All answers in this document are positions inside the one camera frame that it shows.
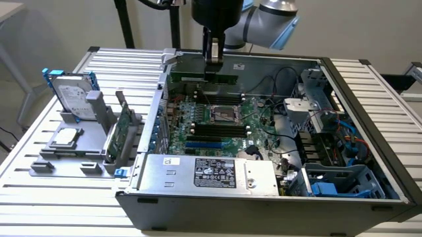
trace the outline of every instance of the slotted aluminum surface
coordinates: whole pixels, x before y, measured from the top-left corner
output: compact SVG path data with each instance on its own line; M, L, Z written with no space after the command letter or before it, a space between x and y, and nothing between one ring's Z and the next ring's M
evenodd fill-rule
M79 68L86 67L87 71L98 73L102 90L110 96L106 100L109 104L118 106L113 95L119 86L125 88L131 107L145 115L149 113L149 104L143 99L151 98L147 92L149 86L158 80L161 54L161 51L101 49L98 54L85 57ZM111 190L115 185L125 188L127 182L119 179L30 176L30 165L59 126L59 110L60 104L52 99L0 166L0 236L163 236L159 232L142 232L133 227L114 198L115 191ZM380 224L358 236L420 237L421 223L420 215L405 223ZM227 236L189 233L165 235Z

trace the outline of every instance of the robotic arm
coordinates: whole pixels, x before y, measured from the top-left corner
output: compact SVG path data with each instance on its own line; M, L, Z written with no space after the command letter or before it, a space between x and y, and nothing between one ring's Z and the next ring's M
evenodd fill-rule
M223 50L237 50L246 43L282 50L300 17L296 0L193 0L193 18L205 26L205 75L223 66Z

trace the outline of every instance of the warning label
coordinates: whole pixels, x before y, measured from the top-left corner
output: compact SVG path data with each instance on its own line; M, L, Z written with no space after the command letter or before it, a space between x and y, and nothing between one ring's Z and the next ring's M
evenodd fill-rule
M231 159L195 159L197 187L237 188L235 161Z

